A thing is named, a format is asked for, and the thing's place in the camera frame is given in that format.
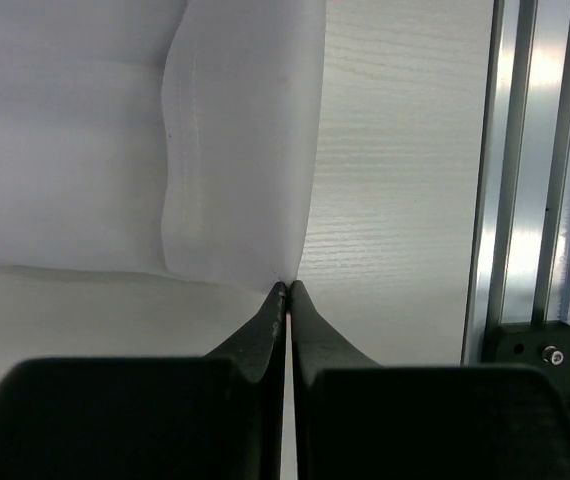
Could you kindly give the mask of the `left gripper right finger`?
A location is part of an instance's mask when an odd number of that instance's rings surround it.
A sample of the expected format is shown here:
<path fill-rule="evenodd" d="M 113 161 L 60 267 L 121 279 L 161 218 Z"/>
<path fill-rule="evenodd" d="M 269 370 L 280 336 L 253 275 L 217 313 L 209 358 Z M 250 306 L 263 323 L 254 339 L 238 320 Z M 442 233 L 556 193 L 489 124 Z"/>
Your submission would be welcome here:
<path fill-rule="evenodd" d="M 289 293 L 302 479 L 570 479 L 570 417 L 525 366 L 386 367 Z"/>

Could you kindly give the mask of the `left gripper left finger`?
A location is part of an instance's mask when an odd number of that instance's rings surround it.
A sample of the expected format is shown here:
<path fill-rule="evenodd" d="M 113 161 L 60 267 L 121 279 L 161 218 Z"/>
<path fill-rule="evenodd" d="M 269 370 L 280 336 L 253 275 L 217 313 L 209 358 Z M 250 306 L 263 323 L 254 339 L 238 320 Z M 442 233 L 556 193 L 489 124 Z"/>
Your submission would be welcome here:
<path fill-rule="evenodd" d="M 30 359 L 0 382 L 0 479 L 276 479 L 286 287 L 202 357 Z"/>

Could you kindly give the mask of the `white t shirt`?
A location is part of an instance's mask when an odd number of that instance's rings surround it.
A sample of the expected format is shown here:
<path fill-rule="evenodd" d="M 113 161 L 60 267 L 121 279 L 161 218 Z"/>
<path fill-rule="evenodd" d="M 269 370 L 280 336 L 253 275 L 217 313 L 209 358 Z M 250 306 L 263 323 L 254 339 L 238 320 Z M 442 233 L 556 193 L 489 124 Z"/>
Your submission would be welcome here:
<path fill-rule="evenodd" d="M 295 279 L 322 1 L 0 1 L 0 266 Z"/>

